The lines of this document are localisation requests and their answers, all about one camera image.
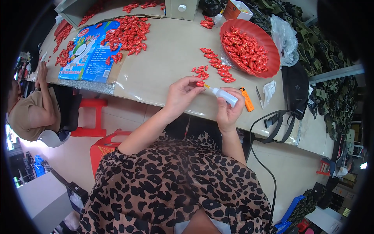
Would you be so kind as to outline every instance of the drawer knob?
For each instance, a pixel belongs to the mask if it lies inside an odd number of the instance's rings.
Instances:
[[[178,11],[180,11],[180,12],[183,12],[186,9],[187,9],[187,7],[185,5],[179,5],[179,7],[178,7]]]

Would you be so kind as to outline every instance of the black bag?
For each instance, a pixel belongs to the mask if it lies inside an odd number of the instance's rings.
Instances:
[[[288,129],[286,134],[283,136],[283,139],[279,142],[274,140],[273,138],[278,134],[279,129],[281,128],[283,122],[283,115],[286,112],[279,112],[278,114],[270,117],[269,119],[265,119],[265,127],[268,128],[269,126],[275,124],[278,121],[274,131],[270,134],[270,136],[266,139],[262,138],[255,138],[257,141],[262,143],[268,142],[277,142],[277,143],[284,143],[287,138],[290,136],[292,129],[295,124],[295,118],[301,120],[304,117],[306,107],[308,105],[308,89],[309,89],[309,81],[308,75],[304,70],[304,67],[297,62],[292,67],[282,67],[282,76],[283,76],[283,95],[284,99],[287,104],[287,110],[294,111],[296,114],[291,114],[287,120]]]

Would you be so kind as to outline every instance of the black power cord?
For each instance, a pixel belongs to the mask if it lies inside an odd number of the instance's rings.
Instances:
[[[260,121],[260,120],[262,120],[262,119],[264,119],[264,118],[266,118],[266,117],[268,117],[268,116],[270,116],[270,115],[273,115],[273,114],[277,114],[277,113],[280,113],[280,112],[289,112],[289,113],[293,113],[293,114],[296,114],[297,115],[297,113],[296,112],[294,112],[294,111],[290,111],[290,110],[277,110],[277,111],[274,111],[274,112],[272,112],[272,113],[270,113],[270,114],[267,114],[267,115],[265,115],[265,116],[263,116],[263,117],[261,117],[261,118],[259,118],[258,120],[256,120],[253,124],[252,124],[252,126],[251,126],[251,129],[249,130],[249,142],[250,142],[250,144],[251,144],[251,148],[250,148],[250,150],[249,150],[249,152],[248,152],[248,157],[247,158],[249,158],[249,155],[250,155],[250,153],[251,153],[251,150],[252,150],[252,153],[253,153],[253,155],[255,156],[255,158],[256,158],[256,160],[261,164],[261,166],[263,166],[269,173],[270,173],[270,175],[272,176],[272,178],[273,178],[273,180],[274,180],[274,196],[273,196],[273,204],[272,204],[272,210],[270,211],[270,225],[269,225],[269,230],[266,232],[266,234],[269,234],[270,233],[270,229],[272,228],[272,225],[271,225],[271,223],[272,223],[272,220],[273,220],[273,214],[274,214],[274,206],[275,206],[275,197],[277,196],[277,182],[276,182],[276,180],[275,180],[275,177],[274,177],[274,175],[273,175],[273,173],[257,158],[257,156],[256,156],[256,154],[255,154],[255,152],[254,152],[254,150],[253,150],[253,147],[252,147],[252,139],[251,139],[251,135],[252,135],[252,128],[253,128],[253,126],[258,122],[258,121]]]

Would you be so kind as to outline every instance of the qr code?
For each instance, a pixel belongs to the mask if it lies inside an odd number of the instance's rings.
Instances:
[[[103,77],[104,77],[104,78],[108,78],[108,76],[109,76],[109,72],[110,72],[110,70],[105,70],[105,71],[104,71],[104,75],[103,75]]]
[[[83,56],[83,58],[82,58],[82,63],[85,63],[86,60],[87,60],[87,58],[88,58],[88,55]]]

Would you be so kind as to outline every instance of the drawer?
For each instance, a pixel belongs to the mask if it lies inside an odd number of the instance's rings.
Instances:
[[[198,3],[199,0],[171,0],[171,18],[193,21]]]

